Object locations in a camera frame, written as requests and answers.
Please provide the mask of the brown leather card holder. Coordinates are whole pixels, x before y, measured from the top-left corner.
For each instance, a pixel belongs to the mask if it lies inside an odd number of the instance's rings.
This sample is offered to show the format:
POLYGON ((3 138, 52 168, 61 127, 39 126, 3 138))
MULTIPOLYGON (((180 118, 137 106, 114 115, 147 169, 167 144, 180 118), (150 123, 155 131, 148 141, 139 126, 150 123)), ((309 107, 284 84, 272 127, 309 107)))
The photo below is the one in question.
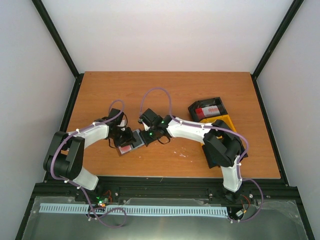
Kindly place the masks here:
POLYGON ((124 147, 118 147, 117 152, 119 156, 123 156, 129 152, 132 152, 133 150, 136 150, 142 146, 145 145, 142 137, 140 136, 140 130, 136 129, 133 132, 133 140, 129 145, 126 145, 124 147))

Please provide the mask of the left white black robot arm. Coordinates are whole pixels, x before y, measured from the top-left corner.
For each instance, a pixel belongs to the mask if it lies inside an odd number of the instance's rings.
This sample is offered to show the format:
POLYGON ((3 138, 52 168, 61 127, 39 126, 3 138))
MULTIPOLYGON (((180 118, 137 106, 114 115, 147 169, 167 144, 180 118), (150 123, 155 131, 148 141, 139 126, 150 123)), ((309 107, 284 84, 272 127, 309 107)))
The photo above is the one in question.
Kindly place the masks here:
POLYGON ((108 116, 97 119, 89 126, 71 132, 56 132, 43 162, 44 170, 56 180, 86 189, 86 195, 92 201, 101 200, 104 188, 98 185, 99 178, 83 166, 84 151, 100 140, 113 142, 110 145, 113 149, 131 145, 136 140, 127 124, 126 114, 112 108, 108 116))

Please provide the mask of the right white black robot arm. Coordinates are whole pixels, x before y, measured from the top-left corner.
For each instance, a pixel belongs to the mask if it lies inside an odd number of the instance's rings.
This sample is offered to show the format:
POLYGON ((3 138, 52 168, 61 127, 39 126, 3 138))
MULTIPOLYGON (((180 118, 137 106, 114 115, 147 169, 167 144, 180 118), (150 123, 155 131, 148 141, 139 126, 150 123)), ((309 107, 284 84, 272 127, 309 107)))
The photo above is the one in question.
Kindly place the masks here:
POLYGON ((236 203, 243 182, 240 161, 245 150, 239 134, 224 121, 200 123, 171 115, 161 117, 148 108, 140 114, 138 122, 144 127, 140 136, 146 146, 162 137, 168 141, 183 138, 201 143, 209 167, 218 166, 222 171, 224 190, 221 197, 229 203, 236 203))

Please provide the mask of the red white credit card stack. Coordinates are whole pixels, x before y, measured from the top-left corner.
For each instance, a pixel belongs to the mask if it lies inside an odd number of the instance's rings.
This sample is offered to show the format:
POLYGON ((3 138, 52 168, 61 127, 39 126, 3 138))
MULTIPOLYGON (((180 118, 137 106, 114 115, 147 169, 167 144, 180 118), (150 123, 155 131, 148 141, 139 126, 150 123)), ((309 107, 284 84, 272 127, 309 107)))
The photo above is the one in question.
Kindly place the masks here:
POLYGON ((219 108, 216 105, 199 107, 195 110, 195 113, 199 119, 221 115, 219 108))

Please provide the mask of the black yellow card tray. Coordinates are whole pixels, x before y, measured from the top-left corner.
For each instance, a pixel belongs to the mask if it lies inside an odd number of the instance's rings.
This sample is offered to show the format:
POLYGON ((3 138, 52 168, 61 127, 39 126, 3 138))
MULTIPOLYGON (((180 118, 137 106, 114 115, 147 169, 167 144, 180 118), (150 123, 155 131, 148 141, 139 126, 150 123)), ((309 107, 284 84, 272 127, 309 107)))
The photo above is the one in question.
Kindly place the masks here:
POLYGON ((201 145, 209 168, 216 166, 233 167, 235 160, 245 148, 239 136, 235 135, 236 129, 220 97, 198 100, 188 107, 191 119, 198 123, 210 125, 228 131, 209 129, 205 134, 204 144, 201 145), (195 110, 207 106, 217 106, 220 115, 198 118, 195 110))

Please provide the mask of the left controller board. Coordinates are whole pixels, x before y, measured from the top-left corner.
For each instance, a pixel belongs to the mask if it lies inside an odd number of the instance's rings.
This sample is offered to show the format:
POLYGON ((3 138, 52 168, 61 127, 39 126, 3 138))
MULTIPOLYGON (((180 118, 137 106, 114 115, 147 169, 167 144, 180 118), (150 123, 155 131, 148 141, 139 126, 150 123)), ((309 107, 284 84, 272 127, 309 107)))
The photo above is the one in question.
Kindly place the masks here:
POLYGON ((106 207, 113 203, 112 192, 110 190, 104 192, 101 196, 97 196, 96 199, 99 207, 106 207))

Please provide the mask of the black aluminium frame rail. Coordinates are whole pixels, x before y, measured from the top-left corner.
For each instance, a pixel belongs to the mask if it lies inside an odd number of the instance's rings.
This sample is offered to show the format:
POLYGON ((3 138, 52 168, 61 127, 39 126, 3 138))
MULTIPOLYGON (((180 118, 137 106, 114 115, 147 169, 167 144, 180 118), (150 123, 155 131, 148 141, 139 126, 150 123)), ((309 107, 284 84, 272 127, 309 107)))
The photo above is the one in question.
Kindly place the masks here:
POLYGON ((301 202, 297 187, 289 186, 283 179, 245 181, 237 193, 232 193, 223 188, 220 178, 101 176, 96 189, 87 194, 94 203, 108 196, 113 203, 131 198, 195 199, 221 205, 238 205, 241 201, 253 203, 261 199, 301 202))

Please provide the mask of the left black frame post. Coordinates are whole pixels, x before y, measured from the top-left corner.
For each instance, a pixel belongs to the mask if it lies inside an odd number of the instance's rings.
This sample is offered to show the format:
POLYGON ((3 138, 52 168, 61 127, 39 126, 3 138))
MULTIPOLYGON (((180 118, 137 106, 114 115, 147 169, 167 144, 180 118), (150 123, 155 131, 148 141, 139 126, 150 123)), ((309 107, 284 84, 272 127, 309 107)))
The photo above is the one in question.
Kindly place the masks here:
POLYGON ((70 72, 72 73, 73 77, 76 80, 81 79, 83 76, 79 73, 70 53, 68 52, 67 47, 65 46, 54 22, 52 21, 52 18, 50 14, 48 13, 44 3, 42 0, 32 0, 31 1, 38 12, 42 22, 44 23, 45 27, 47 28, 51 38, 53 39, 55 45, 57 46, 60 54, 62 55, 65 63, 67 64, 70 72))

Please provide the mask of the black frame post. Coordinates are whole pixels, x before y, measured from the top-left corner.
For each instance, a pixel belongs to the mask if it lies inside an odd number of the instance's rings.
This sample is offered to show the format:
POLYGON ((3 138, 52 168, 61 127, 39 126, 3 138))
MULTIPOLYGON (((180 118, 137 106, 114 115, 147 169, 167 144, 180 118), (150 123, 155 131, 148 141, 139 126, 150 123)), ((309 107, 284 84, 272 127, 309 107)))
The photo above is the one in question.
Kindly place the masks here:
POLYGON ((291 22, 293 21, 295 15, 299 11, 300 7, 302 6, 304 0, 293 0, 291 5, 289 6, 287 12, 285 13, 281 23, 279 24, 276 32, 274 33, 271 41, 269 42, 267 48, 265 49, 261 59, 259 60, 256 68, 254 69, 253 73, 251 74, 251 78, 253 81, 256 81, 263 71, 264 67, 266 66, 267 62, 269 61, 271 55, 273 54, 274 50, 276 49, 277 45, 279 44, 280 40, 284 36, 286 30, 290 26, 291 22))
POLYGON ((79 73, 70 53, 68 52, 67 47, 65 46, 54 22, 52 21, 52 18, 50 14, 48 13, 44 3, 42 0, 32 0, 31 1, 38 12, 42 22, 44 23, 45 27, 47 28, 51 38, 53 39, 55 45, 57 46, 60 54, 62 55, 65 63, 67 64, 70 72, 72 73, 73 77, 76 80, 81 79, 83 76, 79 73))

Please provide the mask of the metal base plate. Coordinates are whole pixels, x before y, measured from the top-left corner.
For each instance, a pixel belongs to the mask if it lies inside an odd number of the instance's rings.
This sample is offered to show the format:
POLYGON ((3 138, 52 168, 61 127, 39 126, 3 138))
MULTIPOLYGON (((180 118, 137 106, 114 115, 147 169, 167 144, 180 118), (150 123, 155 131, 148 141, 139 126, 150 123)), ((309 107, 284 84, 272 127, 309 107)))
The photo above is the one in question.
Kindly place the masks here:
MULTIPOLYGON (((228 216, 128 216, 110 205, 93 214, 40 213, 40 204, 85 204, 72 197, 38 197, 22 234, 24 240, 306 240, 294 201, 251 205, 246 213, 227 208, 228 216)), ((132 198, 123 206, 220 207, 191 199, 132 198)))

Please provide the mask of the right black frame post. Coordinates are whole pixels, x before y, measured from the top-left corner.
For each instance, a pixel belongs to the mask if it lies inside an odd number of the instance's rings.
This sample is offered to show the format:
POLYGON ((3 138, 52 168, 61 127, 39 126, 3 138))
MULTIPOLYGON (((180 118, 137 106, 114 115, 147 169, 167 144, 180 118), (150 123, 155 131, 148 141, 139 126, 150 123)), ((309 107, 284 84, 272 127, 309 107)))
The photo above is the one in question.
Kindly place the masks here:
POLYGON ((266 66, 267 62, 269 61, 271 55, 273 54, 274 50, 276 49, 277 45, 279 44, 280 40, 284 36, 286 30, 290 26, 291 22, 293 21, 295 15, 299 11, 300 7, 302 6, 304 0, 293 0, 291 5, 289 6, 287 12, 285 13, 281 23, 279 24, 276 32, 274 33, 271 41, 269 42, 267 48, 265 49, 261 59, 259 60, 256 68, 254 69, 253 73, 251 74, 251 78, 253 81, 256 81, 263 71, 264 67, 266 66))

